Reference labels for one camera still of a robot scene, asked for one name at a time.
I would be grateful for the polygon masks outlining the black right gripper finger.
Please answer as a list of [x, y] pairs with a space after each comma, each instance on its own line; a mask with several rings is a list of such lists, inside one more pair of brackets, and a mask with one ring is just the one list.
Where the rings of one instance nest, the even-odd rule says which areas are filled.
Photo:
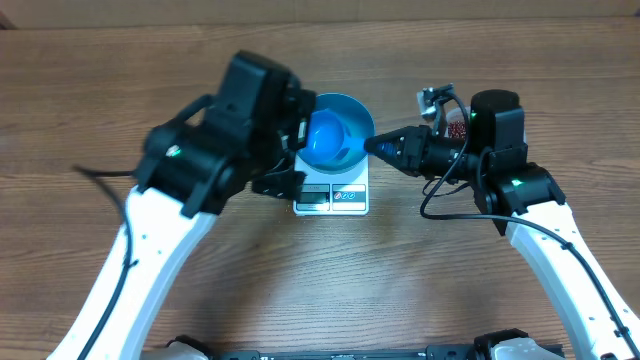
[[422, 176], [423, 150], [398, 150], [396, 148], [376, 148], [373, 155], [386, 164], [411, 177]]
[[424, 148], [429, 135], [430, 127], [427, 125], [407, 126], [368, 138], [364, 149], [368, 153], [418, 153]]

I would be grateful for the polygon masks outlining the blue plastic measuring scoop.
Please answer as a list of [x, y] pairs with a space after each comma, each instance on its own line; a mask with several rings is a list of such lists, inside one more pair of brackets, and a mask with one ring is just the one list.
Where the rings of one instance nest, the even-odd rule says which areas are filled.
[[311, 116], [307, 145], [299, 156], [309, 165], [328, 165], [341, 160], [340, 154], [364, 154], [363, 137], [348, 133], [344, 121], [331, 110], [316, 111]]

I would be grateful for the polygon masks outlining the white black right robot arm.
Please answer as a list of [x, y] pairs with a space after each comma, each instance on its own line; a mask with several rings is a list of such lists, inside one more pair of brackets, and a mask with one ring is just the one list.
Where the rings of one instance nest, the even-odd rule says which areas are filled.
[[450, 85], [417, 95], [425, 120], [368, 138], [367, 153], [423, 177], [424, 205], [449, 183], [473, 191], [477, 212], [525, 259], [549, 297], [579, 359], [636, 359], [639, 318], [583, 239], [566, 195], [530, 162], [517, 93], [491, 89], [464, 105]]

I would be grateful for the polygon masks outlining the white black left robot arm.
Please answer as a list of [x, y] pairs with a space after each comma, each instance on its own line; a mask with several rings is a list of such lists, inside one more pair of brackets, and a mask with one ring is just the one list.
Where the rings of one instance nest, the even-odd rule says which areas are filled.
[[286, 66], [236, 53], [218, 90], [147, 135], [135, 184], [114, 204], [122, 224], [56, 359], [137, 359], [177, 276], [228, 200], [254, 193], [295, 200], [294, 167], [316, 95]]

